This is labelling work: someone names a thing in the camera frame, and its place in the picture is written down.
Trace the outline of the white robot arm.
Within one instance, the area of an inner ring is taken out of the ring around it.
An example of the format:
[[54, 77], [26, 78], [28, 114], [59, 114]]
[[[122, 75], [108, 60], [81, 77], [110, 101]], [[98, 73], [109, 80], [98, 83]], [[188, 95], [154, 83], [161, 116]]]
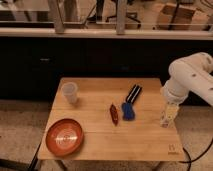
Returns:
[[168, 68], [170, 78], [161, 89], [168, 103], [181, 104], [189, 92], [202, 98], [213, 106], [213, 57], [205, 52], [198, 52], [174, 60]]

